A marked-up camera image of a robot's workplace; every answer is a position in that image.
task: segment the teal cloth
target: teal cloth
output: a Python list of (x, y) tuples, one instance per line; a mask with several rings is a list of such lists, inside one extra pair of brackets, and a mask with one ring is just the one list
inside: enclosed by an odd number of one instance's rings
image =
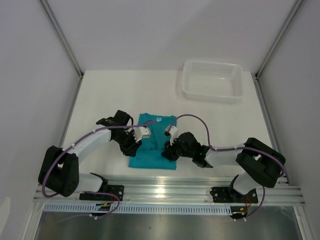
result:
[(138, 124), (143, 124), (148, 120), (154, 120), (155, 123), (148, 126), (151, 131), (151, 136), (142, 139), (142, 145), (136, 151), (136, 156), (130, 157), (129, 167), (176, 170), (177, 163), (175, 161), (169, 161), (161, 156), (161, 153), (165, 149), (165, 142), (170, 139), (165, 135), (165, 130), (175, 119), (175, 116), (159, 116), (148, 113), (140, 114)]

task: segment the white wall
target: white wall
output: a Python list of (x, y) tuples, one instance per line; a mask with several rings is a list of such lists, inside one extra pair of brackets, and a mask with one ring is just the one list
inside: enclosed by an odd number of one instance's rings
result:
[(306, 1), (260, 81), (289, 177), (301, 186), (313, 226), (320, 222), (319, 10), (320, 1)]
[(36, 0), (0, 1), (1, 239), (19, 239), (46, 148), (59, 142), (78, 77)]
[(258, 70), (295, 0), (49, 0), (84, 70)]

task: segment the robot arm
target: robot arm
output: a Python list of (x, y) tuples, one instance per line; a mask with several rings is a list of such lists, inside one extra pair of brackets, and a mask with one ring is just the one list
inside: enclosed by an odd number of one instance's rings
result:
[(98, 192), (101, 187), (106, 187), (106, 179), (97, 174), (79, 173), (79, 164), (90, 155), (95, 149), (114, 140), (125, 156), (136, 156), (137, 149), (142, 145), (142, 138), (149, 137), (151, 132), (147, 127), (133, 128), (112, 128), (126, 126), (131, 116), (126, 112), (118, 110), (114, 117), (102, 118), (99, 120), (92, 132), (80, 138), (72, 148), (59, 148), (51, 146), (45, 153), (38, 182), (43, 184), (49, 168), (64, 151), (66, 154), (61, 157), (54, 166), (45, 186), (56, 193), (68, 197), (73, 192)]
[(243, 202), (245, 195), (259, 186), (273, 188), (277, 182), (282, 171), (281, 167), (258, 151), (275, 157), (282, 165), (286, 162), (284, 156), (253, 137), (238, 146), (212, 148), (201, 145), (190, 132), (177, 137), (177, 131), (178, 129), (173, 126), (165, 133), (170, 136), (170, 141), (165, 143), (162, 156), (168, 160), (176, 161), (179, 157), (187, 157), (201, 168), (234, 165), (241, 166), (245, 170), (245, 173), (233, 179), (228, 188), (228, 194), (234, 203)]

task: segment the laundry basket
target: laundry basket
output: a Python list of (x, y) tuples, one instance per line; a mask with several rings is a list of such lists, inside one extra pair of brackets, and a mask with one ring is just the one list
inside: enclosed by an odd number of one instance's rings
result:
[(243, 70), (240, 65), (187, 60), (183, 67), (182, 91), (188, 99), (236, 103), (243, 98)]

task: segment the gray floor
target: gray floor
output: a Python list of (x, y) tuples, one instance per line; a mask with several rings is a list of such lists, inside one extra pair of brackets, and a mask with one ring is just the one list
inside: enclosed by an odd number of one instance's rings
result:
[(44, 212), (36, 240), (302, 240), (292, 207), (263, 207), (244, 222), (229, 216), (111, 214), (56, 223), (74, 213)]

